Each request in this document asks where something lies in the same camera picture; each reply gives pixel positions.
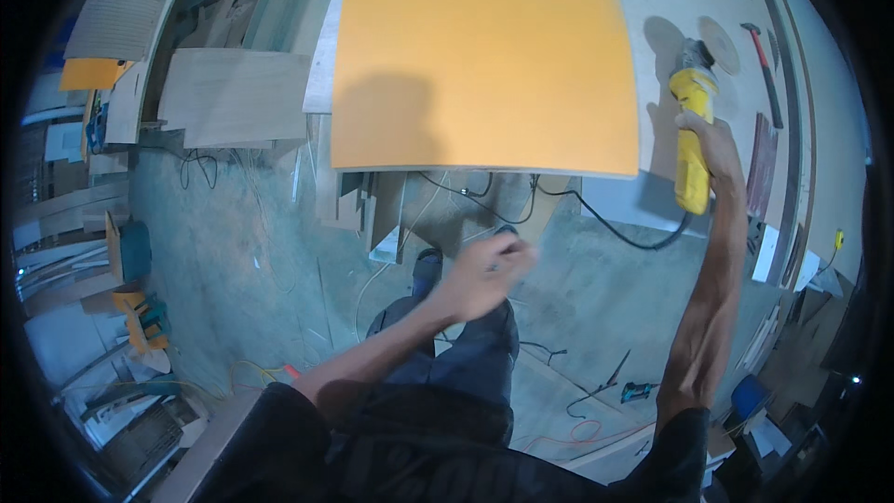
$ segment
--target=hammer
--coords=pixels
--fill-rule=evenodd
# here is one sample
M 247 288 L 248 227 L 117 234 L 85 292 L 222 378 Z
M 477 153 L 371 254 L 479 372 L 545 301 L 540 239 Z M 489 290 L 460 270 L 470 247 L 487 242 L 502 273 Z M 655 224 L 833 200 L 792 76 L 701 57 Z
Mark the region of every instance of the hammer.
M 761 28 L 747 22 L 741 24 L 743 28 L 751 33 L 751 39 L 754 41 L 754 47 L 757 48 L 757 57 L 761 60 L 761 68 L 764 70 L 764 82 L 767 84 L 767 95 L 770 96 L 770 113 L 773 119 L 773 126 L 782 129 L 782 115 L 779 113 L 779 98 L 776 96 L 776 84 L 773 83 L 773 73 L 770 72 L 770 65 L 764 55 L 764 48 L 761 47 L 761 40 L 758 35 L 761 34 Z

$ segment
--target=shoe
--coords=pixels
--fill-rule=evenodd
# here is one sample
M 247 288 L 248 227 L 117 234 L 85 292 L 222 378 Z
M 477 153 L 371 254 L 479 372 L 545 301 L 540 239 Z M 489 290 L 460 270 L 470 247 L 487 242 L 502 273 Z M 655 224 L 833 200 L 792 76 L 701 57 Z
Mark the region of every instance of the shoe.
M 419 252 L 416 265 L 413 266 L 413 297 L 420 300 L 432 293 L 434 286 L 441 280 L 444 255 L 437 247 Z
M 504 233 L 506 231 L 514 233 L 516 236 L 519 235 L 519 231 L 517 229 L 515 229 L 515 226 L 510 225 L 510 224 L 505 224 L 501 228 L 497 229 L 494 232 L 494 235 L 499 235 L 500 233 Z

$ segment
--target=orange board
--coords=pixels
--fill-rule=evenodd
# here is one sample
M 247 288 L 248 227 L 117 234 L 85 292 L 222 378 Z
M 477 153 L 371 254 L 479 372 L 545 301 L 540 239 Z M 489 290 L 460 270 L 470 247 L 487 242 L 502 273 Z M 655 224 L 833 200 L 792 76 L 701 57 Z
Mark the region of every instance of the orange board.
M 635 176 L 619 0 L 344 0 L 332 166 Z

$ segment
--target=grinding disc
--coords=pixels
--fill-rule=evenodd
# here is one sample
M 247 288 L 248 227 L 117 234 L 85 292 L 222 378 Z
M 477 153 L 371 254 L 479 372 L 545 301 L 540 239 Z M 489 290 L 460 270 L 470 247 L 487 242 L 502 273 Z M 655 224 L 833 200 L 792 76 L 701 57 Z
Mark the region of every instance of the grinding disc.
M 732 75 L 738 74 L 738 51 L 723 28 L 707 16 L 698 19 L 698 33 L 714 61 Z

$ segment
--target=person's right hand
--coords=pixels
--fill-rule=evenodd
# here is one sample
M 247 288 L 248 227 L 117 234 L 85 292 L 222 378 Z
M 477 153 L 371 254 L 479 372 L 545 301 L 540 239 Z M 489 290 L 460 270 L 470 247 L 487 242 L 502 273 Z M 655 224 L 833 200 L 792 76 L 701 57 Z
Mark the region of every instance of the person's right hand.
M 536 250 L 514 233 L 475 241 L 460 253 L 425 303 L 448 315 L 450 322 L 478 319 L 506 299 L 536 260 Z
M 714 192 L 744 192 L 745 177 L 742 175 L 742 162 L 738 158 L 730 125 L 716 117 L 714 124 L 709 125 L 689 109 L 683 109 L 683 112 L 677 115 L 675 122 L 681 129 L 691 129 L 698 135 L 704 162 L 711 173 L 711 188 Z

